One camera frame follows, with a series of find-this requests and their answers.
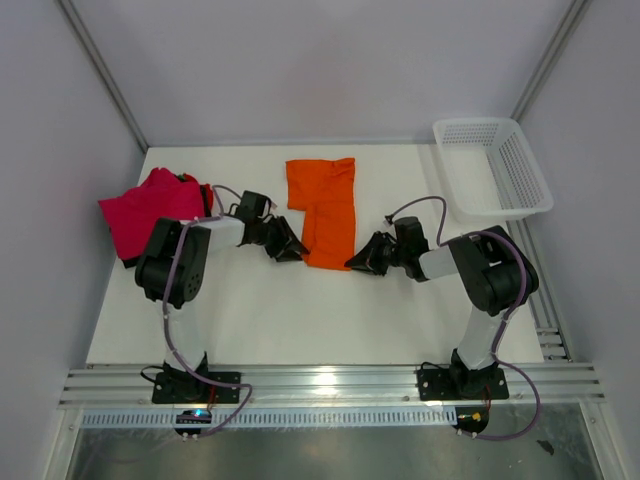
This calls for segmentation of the orange t shirt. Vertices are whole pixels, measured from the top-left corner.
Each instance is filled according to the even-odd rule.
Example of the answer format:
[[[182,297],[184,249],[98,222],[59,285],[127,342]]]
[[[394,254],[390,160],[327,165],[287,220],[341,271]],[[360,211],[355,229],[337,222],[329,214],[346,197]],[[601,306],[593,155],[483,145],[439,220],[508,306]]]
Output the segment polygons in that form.
[[[355,173],[353,158],[286,163],[287,206],[304,213],[303,260],[310,267],[349,269],[346,262],[355,255]]]

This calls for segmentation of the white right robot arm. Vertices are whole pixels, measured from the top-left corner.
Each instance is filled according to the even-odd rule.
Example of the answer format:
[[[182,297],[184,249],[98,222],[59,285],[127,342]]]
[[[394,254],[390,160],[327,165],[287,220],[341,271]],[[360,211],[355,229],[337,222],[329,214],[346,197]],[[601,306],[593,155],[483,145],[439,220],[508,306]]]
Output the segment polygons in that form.
[[[471,303],[470,317],[450,363],[424,362],[416,371],[422,401],[506,400],[509,390],[497,350],[513,311],[539,287],[535,268],[500,226],[453,238],[432,249],[415,216],[376,232],[345,262],[351,270],[384,276],[391,267],[427,282],[457,276]]]

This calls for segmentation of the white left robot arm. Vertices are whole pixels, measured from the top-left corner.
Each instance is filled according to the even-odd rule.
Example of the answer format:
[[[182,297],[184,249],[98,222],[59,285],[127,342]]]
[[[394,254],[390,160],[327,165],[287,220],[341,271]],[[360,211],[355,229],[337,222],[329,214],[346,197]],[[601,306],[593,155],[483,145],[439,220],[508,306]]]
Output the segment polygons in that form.
[[[301,261],[309,250],[266,195],[244,191],[228,211],[190,221],[160,218],[138,260],[134,280],[157,304],[166,354],[154,391],[190,402],[220,383],[210,376],[206,347],[190,304],[203,286],[210,256],[227,248],[262,247],[277,262]]]

